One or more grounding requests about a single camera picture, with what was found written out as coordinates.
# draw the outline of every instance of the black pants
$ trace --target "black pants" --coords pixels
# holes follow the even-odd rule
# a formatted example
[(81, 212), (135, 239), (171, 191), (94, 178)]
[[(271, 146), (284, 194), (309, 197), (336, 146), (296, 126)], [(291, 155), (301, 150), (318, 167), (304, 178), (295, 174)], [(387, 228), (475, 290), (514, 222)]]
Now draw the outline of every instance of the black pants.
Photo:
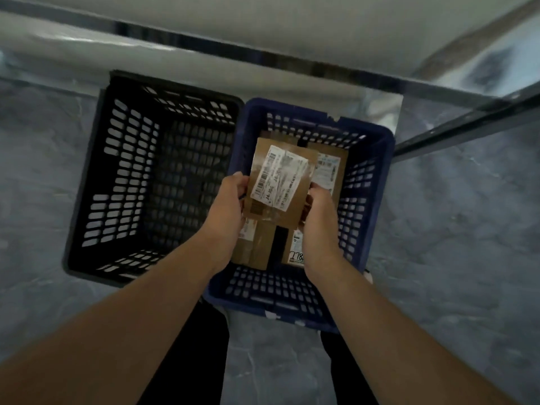
[[(341, 335), (321, 333), (332, 364), (337, 403), (377, 404)], [(193, 309), (139, 400), (139, 405), (219, 404), (229, 331), (223, 314), (206, 302)]]

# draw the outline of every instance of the gray marble floor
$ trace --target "gray marble floor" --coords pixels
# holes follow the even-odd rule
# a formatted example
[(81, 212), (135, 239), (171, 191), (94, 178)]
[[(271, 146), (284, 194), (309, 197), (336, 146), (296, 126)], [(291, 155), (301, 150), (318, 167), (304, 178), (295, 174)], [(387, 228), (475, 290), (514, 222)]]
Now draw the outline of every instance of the gray marble floor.
[[(115, 290), (60, 267), (95, 107), (0, 81), (0, 360)], [(406, 108), (398, 134), (440, 117)], [(381, 292), (524, 404), (540, 403), (537, 130), (395, 164), (369, 259)], [(222, 403), (335, 403), (314, 331), (230, 317)]]

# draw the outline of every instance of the person's right hand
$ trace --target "person's right hand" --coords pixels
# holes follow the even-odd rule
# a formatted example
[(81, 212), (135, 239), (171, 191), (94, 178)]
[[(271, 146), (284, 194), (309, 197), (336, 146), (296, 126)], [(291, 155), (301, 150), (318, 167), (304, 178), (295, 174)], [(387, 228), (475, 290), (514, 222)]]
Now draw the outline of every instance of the person's right hand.
[(308, 192), (311, 209), (303, 227), (302, 252), (307, 277), (326, 274), (333, 258), (342, 256), (338, 245), (338, 214), (330, 191), (312, 183)]

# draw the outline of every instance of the white sticker residue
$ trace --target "white sticker residue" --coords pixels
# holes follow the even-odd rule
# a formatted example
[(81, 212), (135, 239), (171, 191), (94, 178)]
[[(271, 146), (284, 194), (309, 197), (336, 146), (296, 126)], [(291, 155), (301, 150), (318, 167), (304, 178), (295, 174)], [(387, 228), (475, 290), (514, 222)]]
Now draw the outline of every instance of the white sticker residue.
[(315, 173), (311, 180), (324, 189), (330, 190), (330, 194), (332, 195), (334, 194), (334, 186), (336, 184), (336, 177), (338, 176), (340, 160), (341, 159), (337, 156), (319, 153)]
[(244, 239), (247, 241), (253, 241), (253, 238), (255, 237), (256, 228), (257, 228), (257, 220), (246, 219), (246, 223), (244, 223), (244, 226), (240, 230), (240, 234), (238, 235), (238, 238)]
[(305, 157), (270, 146), (251, 198), (286, 212), (308, 163)]
[(303, 251), (302, 251), (303, 234), (300, 230), (293, 231), (293, 241), (291, 243), (291, 251), (289, 252), (289, 263), (303, 266)]

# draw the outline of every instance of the blue plastic basket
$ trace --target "blue plastic basket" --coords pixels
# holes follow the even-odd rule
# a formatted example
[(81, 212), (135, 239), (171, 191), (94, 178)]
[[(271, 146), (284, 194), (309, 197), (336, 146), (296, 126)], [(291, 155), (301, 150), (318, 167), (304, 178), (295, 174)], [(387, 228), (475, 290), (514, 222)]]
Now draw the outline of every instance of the blue plastic basket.
[[(338, 206), (339, 245), (360, 272), (365, 269), (384, 184), (394, 152), (390, 130), (355, 119), (266, 99), (252, 99), (240, 113), (228, 174), (249, 174), (261, 131), (278, 131), (307, 142), (349, 151)], [(276, 230), (266, 272), (230, 263), (216, 275), (205, 298), (217, 305), (324, 331), (338, 332), (332, 316), (303, 269), (284, 265), (287, 230)]]

